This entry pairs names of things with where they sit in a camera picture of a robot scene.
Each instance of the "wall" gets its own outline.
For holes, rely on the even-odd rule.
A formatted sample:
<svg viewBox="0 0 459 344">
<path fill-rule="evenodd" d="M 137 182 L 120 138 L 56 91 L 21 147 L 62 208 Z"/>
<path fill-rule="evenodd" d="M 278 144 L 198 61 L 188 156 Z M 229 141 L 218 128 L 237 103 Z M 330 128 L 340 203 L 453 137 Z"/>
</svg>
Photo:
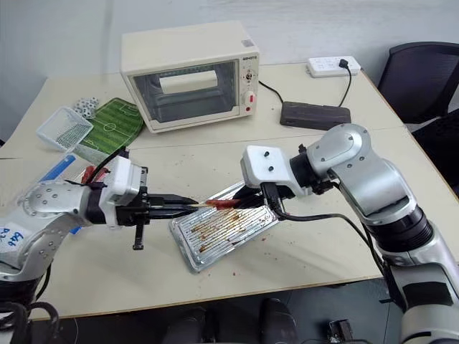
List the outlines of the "wall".
<svg viewBox="0 0 459 344">
<path fill-rule="evenodd" d="M 389 47 L 459 42 L 457 0 L 0 0 L 0 138 L 46 77 L 117 72 L 124 32 L 242 20 L 262 63 L 354 55 L 378 82 Z"/>
</svg>

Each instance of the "table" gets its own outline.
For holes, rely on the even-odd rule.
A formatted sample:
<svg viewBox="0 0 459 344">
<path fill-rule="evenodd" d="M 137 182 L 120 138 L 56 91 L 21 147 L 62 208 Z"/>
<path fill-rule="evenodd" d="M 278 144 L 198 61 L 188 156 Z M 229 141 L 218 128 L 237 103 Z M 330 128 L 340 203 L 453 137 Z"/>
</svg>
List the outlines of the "table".
<svg viewBox="0 0 459 344">
<path fill-rule="evenodd" d="M 303 68 L 301 64 L 264 66 L 260 78 L 276 87 L 286 100 L 319 104 L 339 101 L 345 79 L 313 80 L 304 73 L 299 78 L 298 72 Z M 58 105 L 82 96 L 98 96 L 102 102 L 115 96 L 130 99 L 119 76 L 107 76 L 105 84 L 97 80 L 101 79 L 48 80 L 9 142 L 19 142 L 20 135 L 33 133 L 41 123 L 34 117 L 43 116 L 40 109 L 48 114 Z M 356 82 L 351 86 L 347 105 L 353 121 L 369 129 L 375 151 L 401 170 L 420 206 L 459 257 L 454 225 L 459 221 L 456 197 L 365 75 L 353 80 Z M 269 91 L 261 89 L 259 101 L 259 112 L 253 118 L 166 135 L 151 136 L 143 131 L 131 146 L 131 159 L 149 167 L 149 190 L 204 200 L 241 180 L 239 159 L 246 145 L 276 145 L 295 155 L 300 143 L 310 145 L 321 137 L 321 131 L 275 125 L 280 105 Z M 43 164 L 42 158 L 55 158 L 55 153 L 36 142 L 34 136 L 30 141 L 34 146 L 27 152 L 9 142 L 6 150 L 0 149 L 3 157 L 16 157 L 0 162 L 0 195 L 12 194 L 21 178 L 34 178 L 30 166 Z M 292 214 L 341 212 L 356 221 L 350 207 L 334 190 L 322 196 L 290 200 L 286 207 Z M 97 315 L 379 275 L 368 249 L 340 219 L 307 224 L 284 221 L 200 274 L 189 272 L 167 225 L 167 221 L 155 221 L 147 226 L 145 249 L 140 252 L 131 249 L 133 227 L 111 231 L 106 226 L 95 226 L 68 236 L 55 257 L 43 300 L 51 302 L 64 317 Z"/>
</svg>

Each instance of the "floor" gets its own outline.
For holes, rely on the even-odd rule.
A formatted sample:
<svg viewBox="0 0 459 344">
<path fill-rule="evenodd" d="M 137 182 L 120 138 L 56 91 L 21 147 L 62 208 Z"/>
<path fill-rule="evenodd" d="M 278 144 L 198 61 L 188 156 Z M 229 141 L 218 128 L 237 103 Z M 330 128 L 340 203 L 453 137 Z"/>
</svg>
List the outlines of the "floor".
<svg viewBox="0 0 459 344">
<path fill-rule="evenodd" d="M 296 319 L 298 337 L 325 339 L 331 320 L 349 319 L 354 338 L 373 344 L 397 343 L 402 313 L 388 298 L 380 279 L 357 282 L 340 287 L 314 287 L 264 295 L 235 297 L 202 304 L 166 307 L 155 310 L 82 317 L 61 320 L 60 336 L 53 343 L 160 343 L 167 325 L 183 311 L 201 305 L 218 310 L 223 341 L 256 343 L 257 317 L 265 297 L 283 301 Z M 36 322 L 33 343 L 39 343 L 45 323 Z"/>
</svg>

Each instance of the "dirty baking tray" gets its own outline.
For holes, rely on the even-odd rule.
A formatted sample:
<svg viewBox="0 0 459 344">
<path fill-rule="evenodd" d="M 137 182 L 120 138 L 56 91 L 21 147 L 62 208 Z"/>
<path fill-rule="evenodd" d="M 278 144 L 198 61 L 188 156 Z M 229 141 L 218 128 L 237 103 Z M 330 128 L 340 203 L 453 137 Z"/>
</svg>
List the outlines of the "dirty baking tray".
<svg viewBox="0 0 459 344">
<path fill-rule="evenodd" d="M 243 182 L 237 183 L 210 199 L 231 199 L 243 186 Z M 172 220 L 169 228 L 186 262 L 194 272 L 200 272 L 277 223 L 266 206 L 219 211 L 202 208 Z"/>
</svg>

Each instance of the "white basket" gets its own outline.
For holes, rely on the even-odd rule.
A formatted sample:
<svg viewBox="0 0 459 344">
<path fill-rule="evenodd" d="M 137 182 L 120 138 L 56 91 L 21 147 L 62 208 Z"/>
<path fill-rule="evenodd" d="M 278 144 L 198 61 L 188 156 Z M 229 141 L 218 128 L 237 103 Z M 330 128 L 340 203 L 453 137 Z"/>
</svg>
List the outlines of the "white basket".
<svg viewBox="0 0 459 344">
<path fill-rule="evenodd" d="M 81 115 L 62 106 L 37 129 L 37 135 L 61 151 L 71 151 L 92 129 Z"/>
</svg>

